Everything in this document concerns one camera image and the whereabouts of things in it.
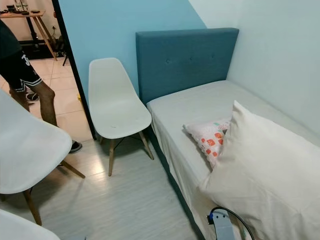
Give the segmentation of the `black door frame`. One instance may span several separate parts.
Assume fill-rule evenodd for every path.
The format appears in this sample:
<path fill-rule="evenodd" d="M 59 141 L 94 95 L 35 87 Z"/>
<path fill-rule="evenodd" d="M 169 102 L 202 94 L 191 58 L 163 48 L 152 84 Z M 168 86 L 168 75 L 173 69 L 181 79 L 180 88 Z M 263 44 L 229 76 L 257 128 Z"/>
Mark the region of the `black door frame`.
<path fill-rule="evenodd" d="M 68 57 L 68 61 L 70 62 L 71 70 L 74 75 L 75 83 L 77 85 L 78 89 L 78 96 L 80 98 L 80 102 L 82 103 L 82 107 L 87 119 L 87 124 L 89 126 L 89 130 L 91 133 L 91 136 L 93 138 L 93 141 L 99 141 L 99 137 L 96 135 L 96 130 L 92 121 L 92 117 L 89 112 L 89 103 L 86 99 L 86 94 L 83 91 L 83 85 L 82 85 L 82 79 L 79 76 L 78 67 L 76 64 L 76 59 L 74 57 L 73 48 L 71 46 L 68 30 L 66 23 L 64 22 L 64 16 L 62 14 L 61 6 L 60 6 L 60 0 L 51 0 L 52 6 L 54 8 L 55 18 L 57 19 L 59 31 L 61 32 L 61 36 L 64 39 L 65 42 L 65 50 L 66 55 Z"/>

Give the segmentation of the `person in black shorts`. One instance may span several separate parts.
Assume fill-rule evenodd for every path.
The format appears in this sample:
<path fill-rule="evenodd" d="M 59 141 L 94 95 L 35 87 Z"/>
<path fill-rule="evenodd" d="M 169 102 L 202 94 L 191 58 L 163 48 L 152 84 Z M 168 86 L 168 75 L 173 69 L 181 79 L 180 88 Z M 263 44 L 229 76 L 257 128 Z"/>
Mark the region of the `person in black shorts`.
<path fill-rule="evenodd" d="M 11 97 L 25 110 L 29 110 L 26 89 L 37 94 L 42 120 L 58 126 L 54 106 L 55 92 L 43 82 L 23 52 L 18 39 L 3 21 L 0 21 L 0 75 L 9 85 Z"/>

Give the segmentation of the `wooden table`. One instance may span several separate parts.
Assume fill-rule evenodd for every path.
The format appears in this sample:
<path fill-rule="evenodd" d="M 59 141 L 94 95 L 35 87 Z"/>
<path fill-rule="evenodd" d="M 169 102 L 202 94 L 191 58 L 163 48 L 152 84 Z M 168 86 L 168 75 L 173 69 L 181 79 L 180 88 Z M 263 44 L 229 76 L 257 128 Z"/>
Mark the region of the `wooden table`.
<path fill-rule="evenodd" d="M 48 28 L 46 28 L 44 21 L 42 20 L 42 17 L 45 15 L 45 11 L 28 11 L 28 14 L 22 14 L 22 13 L 1 13 L 0 18 L 1 19 L 8 19 L 8 18 L 25 18 L 25 19 L 33 19 L 33 22 L 35 23 L 36 27 L 39 30 L 39 33 L 43 37 L 43 40 L 45 42 L 46 47 L 48 48 L 52 58 L 54 61 L 58 61 L 57 53 L 53 50 L 53 46 L 56 44 L 55 39 L 50 34 L 50 31 Z"/>

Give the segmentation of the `large cream pillow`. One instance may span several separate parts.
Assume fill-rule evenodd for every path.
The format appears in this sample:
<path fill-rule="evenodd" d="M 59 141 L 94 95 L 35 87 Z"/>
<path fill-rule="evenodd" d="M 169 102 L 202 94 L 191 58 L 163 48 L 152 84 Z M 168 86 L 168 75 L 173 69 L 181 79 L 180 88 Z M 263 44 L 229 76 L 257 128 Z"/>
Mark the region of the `large cream pillow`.
<path fill-rule="evenodd" d="M 320 240 L 320 146 L 238 102 L 223 141 L 201 192 L 260 240 Z"/>

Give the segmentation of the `white curved chair edge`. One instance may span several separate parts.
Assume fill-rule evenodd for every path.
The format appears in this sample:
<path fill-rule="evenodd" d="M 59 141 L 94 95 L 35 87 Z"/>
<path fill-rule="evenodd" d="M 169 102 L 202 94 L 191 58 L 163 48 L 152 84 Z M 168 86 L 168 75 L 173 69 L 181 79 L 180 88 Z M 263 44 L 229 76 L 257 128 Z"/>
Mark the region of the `white curved chair edge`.
<path fill-rule="evenodd" d="M 0 240 L 59 240 L 59 238 L 34 222 L 0 210 Z"/>

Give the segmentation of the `small strawberry print pillow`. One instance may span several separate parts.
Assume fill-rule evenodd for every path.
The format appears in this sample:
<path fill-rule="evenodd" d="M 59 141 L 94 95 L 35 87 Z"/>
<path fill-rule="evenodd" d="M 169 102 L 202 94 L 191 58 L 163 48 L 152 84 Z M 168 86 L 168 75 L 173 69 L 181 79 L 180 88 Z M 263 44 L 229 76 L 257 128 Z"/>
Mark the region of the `small strawberry print pillow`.
<path fill-rule="evenodd" d="M 228 117 L 183 125 L 183 129 L 190 134 L 205 155 L 211 169 L 214 169 L 218 164 L 218 158 L 224 146 L 224 137 L 229 129 L 230 121 L 231 117 Z"/>

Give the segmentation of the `blue upholstered headboard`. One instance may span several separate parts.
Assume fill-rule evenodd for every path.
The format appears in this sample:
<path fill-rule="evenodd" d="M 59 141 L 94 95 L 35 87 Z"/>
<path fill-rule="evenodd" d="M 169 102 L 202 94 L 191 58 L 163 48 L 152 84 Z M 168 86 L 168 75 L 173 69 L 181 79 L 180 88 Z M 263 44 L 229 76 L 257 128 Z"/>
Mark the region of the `blue upholstered headboard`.
<path fill-rule="evenodd" d="M 139 98 L 163 96 L 226 80 L 240 30 L 149 30 L 135 34 Z"/>

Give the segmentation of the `bed with beige sheet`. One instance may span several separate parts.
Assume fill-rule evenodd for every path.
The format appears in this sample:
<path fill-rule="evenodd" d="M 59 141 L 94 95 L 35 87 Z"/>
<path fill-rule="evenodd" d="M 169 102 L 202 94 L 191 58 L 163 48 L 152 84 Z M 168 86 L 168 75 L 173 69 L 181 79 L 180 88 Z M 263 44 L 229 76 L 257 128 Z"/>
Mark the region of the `bed with beige sheet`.
<path fill-rule="evenodd" d="M 206 219 L 215 204 L 199 190 L 201 182 L 211 173 L 211 167 L 184 125 L 228 119 L 234 101 L 320 147 L 320 137 L 313 131 L 228 80 L 191 87 L 148 102 L 153 146 L 199 240 L 216 239 L 214 228 Z"/>

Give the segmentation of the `white plastic chair wooden legs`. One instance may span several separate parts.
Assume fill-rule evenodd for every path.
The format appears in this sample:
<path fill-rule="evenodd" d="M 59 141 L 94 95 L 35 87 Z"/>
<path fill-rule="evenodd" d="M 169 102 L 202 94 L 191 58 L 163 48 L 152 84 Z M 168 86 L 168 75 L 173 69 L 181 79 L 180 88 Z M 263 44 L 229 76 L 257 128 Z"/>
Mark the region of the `white plastic chair wooden legs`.
<path fill-rule="evenodd" d="M 66 131 L 30 114 L 4 91 L 0 91 L 0 127 L 0 194 L 23 194 L 41 226 L 31 189 L 59 165 L 85 178 L 65 160 L 73 140 Z"/>
<path fill-rule="evenodd" d="M 109 169 L 112 175 L 117 140 L 138 134 L 148 156 L 153 159 L 144 130 L 152 116 L 140 100 L 120 60 L 94 59 L 89 64 L 87 105 L 100 141 L 109 140 Z"/>

